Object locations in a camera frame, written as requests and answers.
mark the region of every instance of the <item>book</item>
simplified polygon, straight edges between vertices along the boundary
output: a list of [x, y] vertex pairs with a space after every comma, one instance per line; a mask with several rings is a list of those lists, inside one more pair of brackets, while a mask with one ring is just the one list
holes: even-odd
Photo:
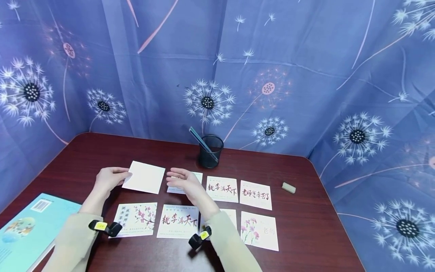
[[0, 271], [31, 272], [80, 204], [40, 194], [0, 229]]

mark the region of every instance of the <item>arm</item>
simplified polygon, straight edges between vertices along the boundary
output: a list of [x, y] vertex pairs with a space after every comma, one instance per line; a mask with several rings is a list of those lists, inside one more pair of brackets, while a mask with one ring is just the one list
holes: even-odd
[[226, 272], [261, 272], [257, 260], [243, 243], [228, 215], [221, 212], [196, 176], [179, 168], [171, 168], [167, 175], [168, 186], [181, 188], [192, 204], [198, 207], [205, 224], [210, 226], [210, 241], [224, 270]]
[[94, 188], [84, 201], [79, 212], [71, 215], [54, 240], [53, 254], [43, 272], [73, 271], [84, 272], [90, 249], [97, 238], [97, 232], [89, 229], [92, 220], [102, 221], [101, 213], [110, 191], [122, 184], [129, 176], [126, 168], [103, 168], [97, 175]]

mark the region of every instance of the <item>beige sleeve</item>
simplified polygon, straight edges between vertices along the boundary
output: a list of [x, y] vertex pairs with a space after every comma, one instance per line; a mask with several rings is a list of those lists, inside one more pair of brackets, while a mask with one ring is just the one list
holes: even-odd
[[257, 260], [225, 212], [216, 214], [205, 224], [211, 228], [210, 241], [226, 272], [261, 271]]
[[97, 232], [88, 227], [92, 220], [102, 221], [103, 218], [97, 215], [77, 213], [67, 219], [54, 240], [54, 252], [42, 270], [43, 272], [84, 272], [86, 270], [90, 249], [97, 237]]

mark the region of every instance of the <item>pen holder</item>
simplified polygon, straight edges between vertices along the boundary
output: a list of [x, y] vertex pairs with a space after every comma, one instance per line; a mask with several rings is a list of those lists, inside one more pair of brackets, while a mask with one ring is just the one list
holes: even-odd
[[219, 164], [221, 151], [224, 149], [224, 142], [218, 136], [214, 135], [205, 135], [202, 137], [202, 140], [210, 148], [211, 152], [205, 150], [201, 145], [199, 146], [199, 165], [208, 169], [215, 168]]

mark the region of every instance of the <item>yellow label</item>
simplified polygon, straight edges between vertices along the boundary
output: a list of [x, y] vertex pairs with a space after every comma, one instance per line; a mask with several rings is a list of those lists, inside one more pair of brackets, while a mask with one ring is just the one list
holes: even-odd
[[103, 230], [106, 229], [106, 227], [107, 227], [107, 223], [105, 223], [105, 222], [98, 222], [97, 224], [95, 224], [94, 229], [98, 230], [98, 231], [103, 231]]
[[210, 235], [208, 235], [208, 232], [201, 232], [201, 234], [199, 235], [199, 237], [201, 237], [201, 239], [205, 240], [209, 237]]

